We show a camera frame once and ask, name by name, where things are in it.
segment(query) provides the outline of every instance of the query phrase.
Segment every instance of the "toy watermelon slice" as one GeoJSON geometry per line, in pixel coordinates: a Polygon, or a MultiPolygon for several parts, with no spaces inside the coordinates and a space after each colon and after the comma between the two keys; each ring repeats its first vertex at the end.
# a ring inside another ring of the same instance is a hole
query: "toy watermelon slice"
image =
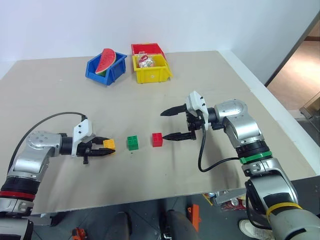
{"type": "Polygon", "coordinates": [[[106,76],[107,69],[116,61],[116,52],[110,48],[103,49],[95,74],[106,76]]]}

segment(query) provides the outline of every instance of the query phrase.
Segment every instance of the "yellow ring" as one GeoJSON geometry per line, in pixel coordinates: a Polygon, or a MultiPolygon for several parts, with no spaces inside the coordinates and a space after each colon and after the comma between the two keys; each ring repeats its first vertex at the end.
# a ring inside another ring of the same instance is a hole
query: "yellow ring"
{"type": "Polygon", "coordinates": [[[271,212],[273,210],[276,210],[276,209],[282,208],[282,207],[296,207],[298,209],[303,209],[301,206],[299,206],[298,204],[296,204],[294,202],[281,202],[281,203],[277,203],[277,204],[269,207],[268,211],[266,211],[267,218],[269,219],[269,215],[271,214],[271,212]]]}

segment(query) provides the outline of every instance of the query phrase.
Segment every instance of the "person's leg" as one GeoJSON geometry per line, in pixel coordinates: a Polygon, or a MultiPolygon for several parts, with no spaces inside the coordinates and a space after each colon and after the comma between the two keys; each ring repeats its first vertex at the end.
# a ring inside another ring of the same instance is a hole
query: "person's leg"
{"type": "Polygon", "coordinates": [[[162,239],[165,239],[163,236],[165,234],[172,240],[200,240],[189,219],[178,211],[167,211],[162,218],[160,228],[162,239]]]}
{"type": "Polygon", "coordinates": [[[105,240],[129,240],[131,234],[131,220],[130,216],[125,212],[119,212],[112,220],[105,240]]]}

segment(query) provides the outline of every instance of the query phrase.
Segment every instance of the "lego brick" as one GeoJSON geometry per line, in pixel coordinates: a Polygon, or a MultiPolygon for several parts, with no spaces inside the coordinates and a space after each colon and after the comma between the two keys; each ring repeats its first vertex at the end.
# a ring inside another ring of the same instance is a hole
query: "lego brick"
{"type": "Polygon", "coordinates": [[[135,135],[135,136],[128,136],[127,142],[128,142],[129,151],[138,150],[138,149],[139,149],[138,137],[137,137],[137,135],[135,135]]]}
{"type": "Polygon", "coordinates": [[[164,140],[162,139],[162,133],[152,133],[152,146],[155,147],[162,147],[164,140]]]}
{"type": "Polygon", "coordinates": [[[116,144],[114,139],[108,139],[103,141],[103,147],[106,149],[116,150],[116,144]]]}

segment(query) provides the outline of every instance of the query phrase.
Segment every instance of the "storage bin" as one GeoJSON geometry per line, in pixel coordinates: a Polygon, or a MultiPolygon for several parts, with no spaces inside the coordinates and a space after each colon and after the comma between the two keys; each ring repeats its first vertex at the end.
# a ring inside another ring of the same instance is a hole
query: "storage bin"
{"type": "Polygon", "coordinates": [[[116,52],[114,64],[108,67],[105,76],[100,76],[96,74],[96,69],[101,58],[101,54],[99,54],[98,56],[88,61],[86,65],[85,76],[99,83],[110,85],[126,72],[126,57],[127,55],[116,52]]]}
{"type": "Polygon", "coordinates": [[[161,54],[164,59],[166,59],[166,56],[159,47],[158,43],[131,44],[131,50],[132,55],[139,54],[139,52],[144,52],[146,54],[161,54]]]}
{"type": "Polygon", "coordinates": [[[153,67],[139,67],[139,56],[133,55],[133,70],[136,72],[136,81],[139,84],[165,82],[169,77],[172,77],[167,60],[162,54],[150,54],[155,61],[153,67]]]}

